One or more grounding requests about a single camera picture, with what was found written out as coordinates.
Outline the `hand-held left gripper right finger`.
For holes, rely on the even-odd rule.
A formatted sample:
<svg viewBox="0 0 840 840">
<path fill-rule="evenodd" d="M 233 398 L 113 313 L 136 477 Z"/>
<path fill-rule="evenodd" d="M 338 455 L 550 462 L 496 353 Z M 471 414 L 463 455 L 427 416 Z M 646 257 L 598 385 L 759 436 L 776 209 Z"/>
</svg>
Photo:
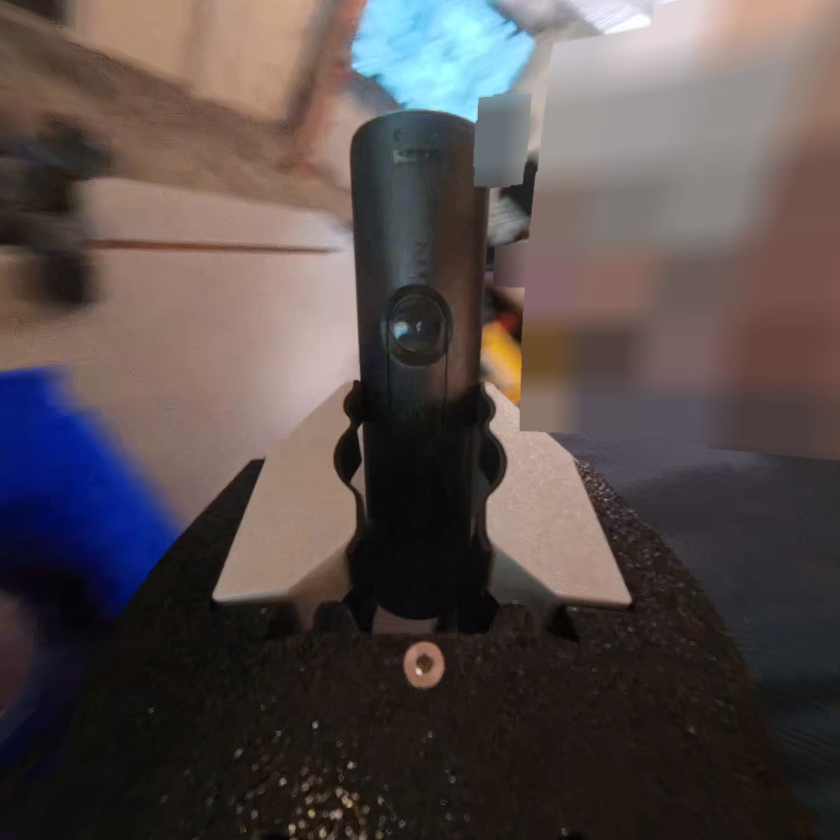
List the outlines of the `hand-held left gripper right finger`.
<svg viewBox="0 0 840 840">
<path fill-rule="evenodd" d="M 626 611 L 631 596 L 574 457 L 544 432 L 520 429 L 520 411 L 485 384 L 488 430 L 504 456 L 486 501 L 493 557 L 489 593 L 526 607 L 549 628 L 564 607 Z"/>
</svg>

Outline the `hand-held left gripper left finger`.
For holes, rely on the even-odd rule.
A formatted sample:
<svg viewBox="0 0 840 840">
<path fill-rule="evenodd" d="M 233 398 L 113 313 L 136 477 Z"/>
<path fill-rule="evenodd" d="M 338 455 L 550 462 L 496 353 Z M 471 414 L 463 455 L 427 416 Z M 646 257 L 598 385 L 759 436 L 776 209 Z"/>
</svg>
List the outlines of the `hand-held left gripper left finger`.
<svg viewBox="0 0 840 840">
<path fill-rule="evenodd" d="M 364 522 L 363 448 L 347 382 L 273 447 L 213 590 L 218 606 L 279 604 L 310 629 L 351 588 Z"/>
</svg>

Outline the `blue storage bin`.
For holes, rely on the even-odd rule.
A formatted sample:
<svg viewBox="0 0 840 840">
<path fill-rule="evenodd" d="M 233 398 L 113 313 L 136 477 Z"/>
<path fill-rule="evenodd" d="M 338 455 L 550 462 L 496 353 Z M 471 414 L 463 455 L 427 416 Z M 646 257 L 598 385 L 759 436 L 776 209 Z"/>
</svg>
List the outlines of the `blue storage bin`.
<svg viewBox="0 0 840 840">
<path fill-rule="evenodd" d="M 22 690 L 2 712 L 2 770 L 69 711 L 89 648 L 180 533 L 57 370 L 2 373 L 2 593 L 35 631 Z"/>
</svg>

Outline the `black cylindrical webcam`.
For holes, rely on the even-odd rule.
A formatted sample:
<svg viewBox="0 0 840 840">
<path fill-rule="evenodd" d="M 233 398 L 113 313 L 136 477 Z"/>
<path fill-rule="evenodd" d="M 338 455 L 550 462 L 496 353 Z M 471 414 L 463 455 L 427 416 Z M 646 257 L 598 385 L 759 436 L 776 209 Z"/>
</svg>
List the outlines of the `black cylindrical webcam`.
<svg viewBox="0 0 840 840">
<path fill-rule="evenodd" d="M 371 598 L 413 622 L 456 609 L 473 531 L 488 208 L 475 132 L 404 110 L 351 142 Z"/>
</svg>

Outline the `yellow bin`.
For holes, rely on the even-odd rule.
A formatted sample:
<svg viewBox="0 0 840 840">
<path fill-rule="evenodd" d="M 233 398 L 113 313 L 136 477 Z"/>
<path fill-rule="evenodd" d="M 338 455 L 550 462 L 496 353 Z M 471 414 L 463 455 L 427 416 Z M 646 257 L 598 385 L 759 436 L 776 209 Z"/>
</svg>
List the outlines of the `yellow bin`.
<svg viewBox="0 0 840 840">
<path fill-rule="evenodd" d="M 519 404 L 522 351 L 518 342 L 499 321 L 490 322 L 483 328 L 480 363 L 486 382 Z"/>
</svg>

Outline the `large window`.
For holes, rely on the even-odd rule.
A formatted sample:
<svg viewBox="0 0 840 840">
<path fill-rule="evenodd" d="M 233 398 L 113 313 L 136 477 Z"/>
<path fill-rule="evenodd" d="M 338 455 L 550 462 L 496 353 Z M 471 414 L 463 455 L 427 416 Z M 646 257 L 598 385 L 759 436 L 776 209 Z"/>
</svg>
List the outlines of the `large window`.
<svg viewBox="0 0 840 840">
<path fill-rule="evenodd" d="M 476 121 L 479 100 L 509 91 L 534 47 L 491 2 L 370 1 L 351 68 L 405 109 Z"/>
</svg>

